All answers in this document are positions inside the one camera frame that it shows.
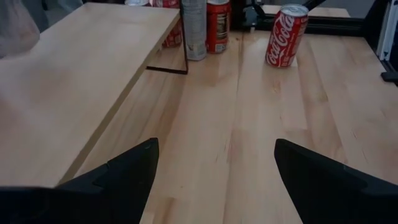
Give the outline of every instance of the black metal frame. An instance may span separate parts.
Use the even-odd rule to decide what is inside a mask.
[[[312,7],[315,7],[323,1],[325,0],[308,0],[304,5],[311,4]],[[381,38],[384,14],[388,3],[392,1],[394,4],[398,4],[398,0],[375,0],[364,19],[310,16],[305,33],[364,37],[373,51],[376,51]],[[253,0],[250,5],[241,4],[241,0],[231,0],[231,2],[233,7],[231,30],[255,28],[256,30],[271,31],[275,18],[274,14],[264,14],[259,6],[254,5]],[[389,62],[381,61],[381,63],[390,75],[395,73],[398,78],[398,72]]]
[[[147,70],[158,71],[158,72],[169,72],[175,73],[179,75],[188,75],[188,57],[187,57],[187,40],[185,37],[185,26],[184,26],[184,11],[182,6],[182,1],[180,1],[180,20],[181,20],[181,27],[182,27],[182,44],[184,48],[184,61],[185,61],[185,70],[178,70],[178,69],[171,69],[171,68],[161,68],[161,67],[153,67],[147,66]]]

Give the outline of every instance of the coca-cola logo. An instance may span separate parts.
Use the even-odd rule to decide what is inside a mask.
[[[267,51],[267,62],[273,65],[280,65],[281,58],[285,55],[289,43],[290,32],[293,29],[294,17],[281,13],[275,20],[274,29],[269,40],[269,51]]]

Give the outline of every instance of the butcher block countertop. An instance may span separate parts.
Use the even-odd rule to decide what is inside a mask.
[[[73,177],[178,19],[178,9],[89,3],[0,60],[0,185]]]
[[[281,69],[264,63],[269,34],[232,32],[227,51],[190,62],[187,76],[145,71],[76,175],[158,137],[141,224],[301,223],[275,163],[277,138],[398,184],[398,88],[381,80],[366,41],[305,35]],[[163,49],[151,65],[183,68],[182,49]]]

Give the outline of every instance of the can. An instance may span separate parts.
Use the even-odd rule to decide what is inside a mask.
[[[274,67],[289,67],[297,53],[308,24],[308,9],[286,4],[275,16],[266,52],[266,62]]]
[[[149,0],[126,0],[124,3],[128,6],[150,6]]]
[[[222,53],[228,43],[229,22],[231,16],[230,3],[207,4],[207,51]]]
[[[179,9],[180,2],[178,0],[153,0],[152,4],[154,7],[164,7]],[[166,40],[163,42],[163,47],[176,47],[181,44],[182,41],[182,27],[181,19],[177,22],[174,28],[170,31]]]
[[[184,29],[189,60],[206,57],[206,1],[181,0],[184,11]]]
[[[229,3],[229,0],[207,0],[207,4],[212,4],[212,5],[220,5],[227,3]]]

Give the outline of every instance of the wooden table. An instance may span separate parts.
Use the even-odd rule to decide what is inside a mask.
[[[178,9],[89,3],[1,60],[0,185],[72,178],[178,19]]]
[[[278,69],[264,63],[268,38],[232,32],[226,52],[190,62],[187,76],[144,72],[77,175],[158,137],[142,224],[301,223],[274,160],[277,138],[398,184],[398,88],[380,79],[366,41],[306,35],[297,63]],[[182,50],[152,63],[183,68]]]

